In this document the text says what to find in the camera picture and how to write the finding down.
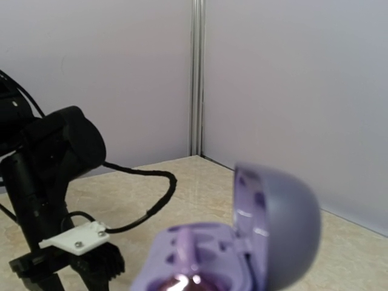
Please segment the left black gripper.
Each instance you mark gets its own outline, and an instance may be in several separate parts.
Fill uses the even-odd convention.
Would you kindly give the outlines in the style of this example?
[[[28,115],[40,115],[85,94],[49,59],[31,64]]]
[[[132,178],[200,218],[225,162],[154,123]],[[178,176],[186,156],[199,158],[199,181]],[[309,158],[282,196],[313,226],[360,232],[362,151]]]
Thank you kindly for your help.
[[[37,249],[13,259],[9,266],[17,274],[27,290],[64,291],[65,288],[57,272],[70,266],[75,255],[48,247]]]

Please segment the grey oval earbud case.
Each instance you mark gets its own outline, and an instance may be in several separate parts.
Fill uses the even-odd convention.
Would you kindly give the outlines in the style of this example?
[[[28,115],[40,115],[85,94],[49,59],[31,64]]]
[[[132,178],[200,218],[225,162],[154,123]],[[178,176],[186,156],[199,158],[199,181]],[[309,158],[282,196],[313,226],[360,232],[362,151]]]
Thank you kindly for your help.
[[[237,163],[233,224],[169,227],[154,239],[132,290],[282,290],[310,269],[321,214],[312,189],[267,166]]]

